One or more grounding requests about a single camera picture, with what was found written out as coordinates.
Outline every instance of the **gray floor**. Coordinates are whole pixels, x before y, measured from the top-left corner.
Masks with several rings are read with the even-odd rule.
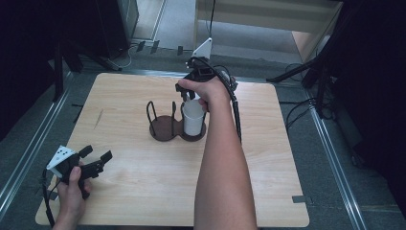
[[[162,22],[167,21],[165,19],[166,14],[170,15],[168,9],[170,9],[171,2],[180,4],[180,1],[168,0]],[[189,34],[182,36],[174,33],[176,34],[174,39],[169,39],[169,37],[164,38],[164,35],[172,35],[169,32],[161,33],[164,30],[165,28],[161,24],[157,31],[157,37],[160,36],[161,40],[161,48],[171,48],[169,45],[165,47],[167,45],[164,43],[164,40],[168,42],[167,44],[176,45],[175,47],[179,44],[182,45],[190,42],[189,39],[185,38]],[[277,38],[284,37],[283,34],[281,36],[274,35]],[[260,51],[262,49],[261,47],[252,47],[251,41],[244,43],[242,37],[240,38],[236,41],[240,42],[238,46],[253,51]],[[237,55],[227,53],[227,49],[224,49],[224,53],[213,54],[212,62],[229,67],[234,76],[245,77],[245,79],[239,78],[242,81],[264,82],[263,79],[276,77],[286,69],[290,69],[292,67],[289,65],[290,63],[298,61],[294,58],[295,54],[292,49],[294,45],[292,43],[280,41],[280,43],[266,44],[266,46],[268,47],[267,49],[271,49],[270,52],[275,52],[275,56],[279,56],[277,53],[285,53],[285,56],[281,55],[281,58],[275,57],[274,59],[255,58],[255,56],[238,57]],[[190,57],[191,53],[185,52],[183,55],[178,56],[175,50],[159,49],[157,53],[152,55],[150,48],[146,47],[138,53],[132,50],[130,55],[132,62],[124,69],[125,73],[140,73],[139,70],[153,70],[155,72],[149,73],[161,75],[163,74],[162,72],[156,71],[187,72],[184,62]],[[124,65],[129,62],[129,58],[126,54],[123,54],[114,61]],[[8,207],[7,213],[0,221],[0,229],[48,229],[48,227],[39,226],[34,222],[34,215],[41,202],[41,197],[38,195],[40,189],[38,178],[46,162],[52,157],[57,147],[67,143],[70,133],[75,126],[73,121],[78,116],[79,108],[72,106],[72,104],[84,104],[95,77],[98,73],[104,72],[97,64],[86,58],[83,60],[83,63],[85,65],[83,72],[71,76],[71,83],[67,84],[70,86],[67,87],[69,91],[66,101],[62,105],[54,123],[50,126],[47,135],[44,136],[38,151],[28,152],[34,153],[35,158],[32,164],[27,166],[27,174],[24,176],[19,190]],[[306,93],[298,81],[288,80],[276,84],[276,88],[280,102],[298,102],[306,99]],[[34,137],[36,130],[41,125],[44,116],[50,107],[53,106],[52,97],[53,87],[44,93],[0,143],[0,150],[4,152],[2,154],[2,161],[0,161],[0,169],[2,169],[0,172],[0,183],[2,185],[10,178],[18,161]],[[284,118],[293,106],[292,104],[281,104]],[[305,109],[306,106],[301,106],[292,114],[292,118]],[[406,229],[406,221],[396,207],[392,195],[388,191],[386,181],[373,170],[360,170],[354,167],[350,159],[350,149],[343,139],[340,128],[330,120],[325,120],[324,123],[327,126],[338,159],[359,204],[366,226],[369,229]],[[351,229],[352,224],[346,206],[310,113],[304,115],[303,118],[289,129],[289,142],[304,195],[312,200],[306,204],[310,216],[310,224],[305,229]],[[81,226],[79,229],[113,229],[113,227]]]

